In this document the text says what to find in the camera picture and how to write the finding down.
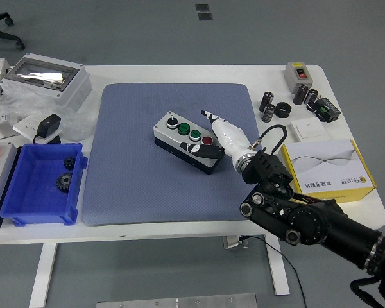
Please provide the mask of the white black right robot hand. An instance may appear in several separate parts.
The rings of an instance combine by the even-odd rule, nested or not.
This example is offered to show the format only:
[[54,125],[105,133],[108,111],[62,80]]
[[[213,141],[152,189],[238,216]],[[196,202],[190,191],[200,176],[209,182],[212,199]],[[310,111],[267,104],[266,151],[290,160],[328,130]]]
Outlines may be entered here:
[[217,159],[223,151],[232,158],[233,163],[238,163],[242,157],[252,157],[256,151],[250,149],[250,141],[241,128],[229,123],[218,115],[202,110],[212,125],[212,131],[221,146],[188,144],[182,142],[180,147],[195,157]]

